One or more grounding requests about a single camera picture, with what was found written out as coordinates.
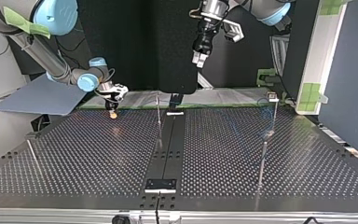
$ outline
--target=green tape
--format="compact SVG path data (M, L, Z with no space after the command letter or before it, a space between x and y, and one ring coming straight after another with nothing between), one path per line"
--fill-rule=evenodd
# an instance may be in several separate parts
M255 83L257 86L274 86L273 83L266 83L265 81L261 80L260 79L261 76L275 77L276 76L275 68L258 69L258 71L257 71L257 81Z
M315 111L319 103L321 84L319 83L304 83L300 103L297 106L299 111Z
M322 16L338 15L341 6L344 4L344 0L323 0L319 14Z
M50 32L48 27L40 24L35 24L27 21L22 15L15 12L14 10L4 7L4 14L6 23L12 26L16 26L22 31L30 35L43 35L50 39Z

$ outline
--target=vertical metal pin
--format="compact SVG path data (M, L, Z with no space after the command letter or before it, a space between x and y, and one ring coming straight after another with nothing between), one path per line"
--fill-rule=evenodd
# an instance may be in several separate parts
M161 114L160 114L160 111L159 111L159 92L158 91L157 91L157 94L156 94L156 105L157 105L158 125L161 128Z
M268 145L267 141L264 141L263 152L261 153L260 173L258 176L258 187L261 187L263 184L264 164L266 162L267 145Z
M31 149L32 157L34 158L34 160L37 160L36 154L34 154L34 148L32 146L31 140L27 139L27 144L28 147Z

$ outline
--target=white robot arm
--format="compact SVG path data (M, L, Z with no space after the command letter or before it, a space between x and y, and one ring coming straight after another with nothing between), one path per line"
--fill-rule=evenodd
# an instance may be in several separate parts
M103 92L111 117L117 116L118 103L128 89L113 84L113 74L109 74L104 58L91 59L88 70L72 69L46 43L43 36L27 34L17 26L8 25L5 8L10 8L27 21L48 27L52 35L66 35L74 29L77 21L76 0L0 0L0 33L12 38L39 63L47 71L50 80L77 85L82 91L96 91L98 88L98 91Z
M281 21L291 6L290 0L234 1L269 26ZM229 10L229 0L200 0L200 7L190 11L191 18L200 19L198 37L193 44L193 63L198 68L202 68L206 59L211 55L213 38L218 34L222 25L224 25L227 40L236 43L244 38L241 26L226 19Z

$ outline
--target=robot end effector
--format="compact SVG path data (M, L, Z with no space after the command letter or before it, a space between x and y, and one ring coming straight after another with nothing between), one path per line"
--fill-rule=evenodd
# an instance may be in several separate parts
M252 13L259 21L272 26L281 21L290 9L290 3L277 0L234 0L238 5ZM241 26L234 21L226 19L229 0L200 0L198 9L191 10L189 16L200 19L198 36L193 43L193 63L202 68L206 59L212 54L213 38L223 27L226 39L238 42L244 38Z

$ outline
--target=metal bracket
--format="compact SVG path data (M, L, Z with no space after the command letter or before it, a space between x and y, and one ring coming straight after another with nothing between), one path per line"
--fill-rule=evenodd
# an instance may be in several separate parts
M176 179L148 179L145 193L176 193Z
M320 94L319 95L319 102L326 105L328 104L328 97L323 95L323 94Z
M183 101L183 94L172 94L170 99L170 106L167 111L167 116L176 116L176 115L184 115L185 112L177 109L176 107L179 106Z
M168 221L169 224L181 224L182 223L182 217L180 216L180 213L173 212L170 214L170 220Z

